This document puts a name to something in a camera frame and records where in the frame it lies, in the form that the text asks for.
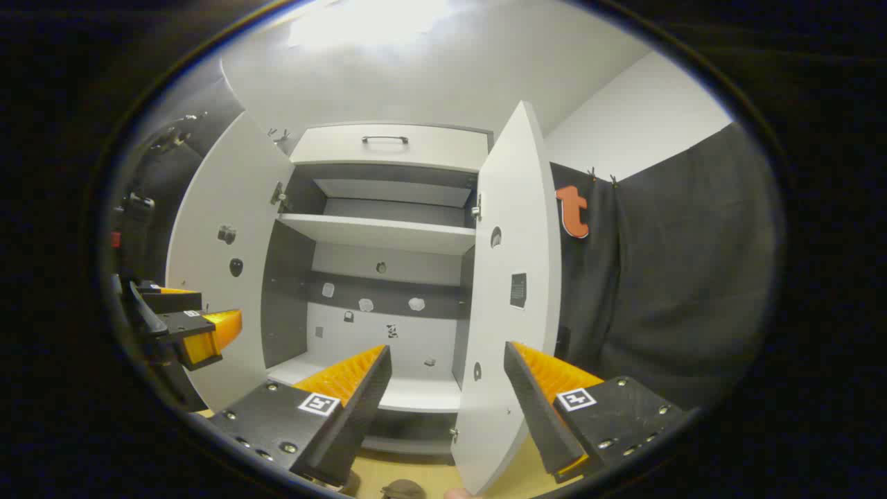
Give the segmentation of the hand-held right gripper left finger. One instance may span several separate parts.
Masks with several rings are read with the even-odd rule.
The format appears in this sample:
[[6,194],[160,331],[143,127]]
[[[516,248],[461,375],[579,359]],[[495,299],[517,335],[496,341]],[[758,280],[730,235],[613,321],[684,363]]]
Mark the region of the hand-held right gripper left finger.
[[268,379],[209,423],[266,464],[340,487],[391,374],[389,345],[380,344],[297,383]]

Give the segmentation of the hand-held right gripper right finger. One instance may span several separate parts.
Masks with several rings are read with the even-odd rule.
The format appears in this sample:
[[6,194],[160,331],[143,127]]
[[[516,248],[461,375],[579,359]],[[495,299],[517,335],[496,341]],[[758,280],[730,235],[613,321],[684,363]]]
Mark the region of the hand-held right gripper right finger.
[[604,380],[509,341],[504,372],[558,483],[618,469],[685,428],[685,411],[629,376]]

